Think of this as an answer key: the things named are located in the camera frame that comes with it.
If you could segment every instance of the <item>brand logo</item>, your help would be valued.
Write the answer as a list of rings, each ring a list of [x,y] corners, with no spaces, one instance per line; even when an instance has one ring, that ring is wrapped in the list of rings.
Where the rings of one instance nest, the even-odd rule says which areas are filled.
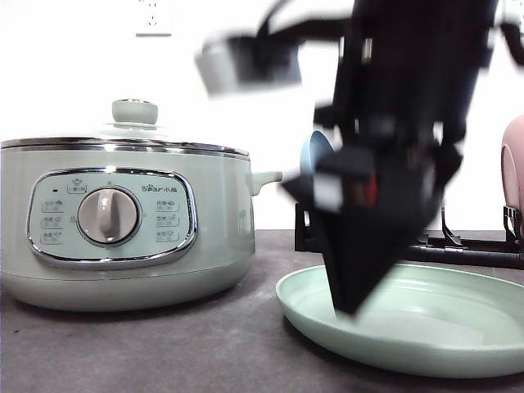
[[[155,187],[152,184],[142,186],[143,192],[177,192],[176,187]]]

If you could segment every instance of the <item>control panel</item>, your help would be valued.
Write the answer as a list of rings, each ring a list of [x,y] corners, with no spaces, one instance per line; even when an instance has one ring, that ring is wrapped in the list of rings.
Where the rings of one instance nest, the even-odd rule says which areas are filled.
[[[33,251],[55,266],[127,269],[181,256],[197,234],[188,181],[174,172],[70,169],[34,186]]]

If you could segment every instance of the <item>power socket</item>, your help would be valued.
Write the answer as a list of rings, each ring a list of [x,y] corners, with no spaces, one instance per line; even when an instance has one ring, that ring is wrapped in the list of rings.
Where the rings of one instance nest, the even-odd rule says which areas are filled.
[[[174,0],[135,0],[137,37],[169,37],[173,29]]]

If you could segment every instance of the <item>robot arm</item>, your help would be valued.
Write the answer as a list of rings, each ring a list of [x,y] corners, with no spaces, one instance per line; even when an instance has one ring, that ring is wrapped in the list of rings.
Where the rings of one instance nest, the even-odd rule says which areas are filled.
[[[460,166],[454,144],[465,136],[479,69],[490,64],[497,1],[356,0],[351,18],[306,20],[270,33],[269,20],[286,2],[255,37],[222,43],[227,60],[220,72],[226,63],[236,70],[226,83],[209,68],[216,46],[197,64],[211,92],[287,84],[300,80],[298,45],[343,42],[332,104],[314,117],[339,128],[343,147],[322,158],[312,176],[284,187],[309,211],[333,304],[353,314],[431,222]],[[500,27],[524,65],[518,27]]]

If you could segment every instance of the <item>pot handle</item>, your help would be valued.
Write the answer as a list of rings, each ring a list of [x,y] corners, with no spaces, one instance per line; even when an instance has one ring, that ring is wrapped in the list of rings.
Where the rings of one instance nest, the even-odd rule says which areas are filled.
[[[259,195],[260,189],[267,183],[280,182],[282,180],[282,172],[261,172],[259,174],[251,174],[250,192],[251,196]]]

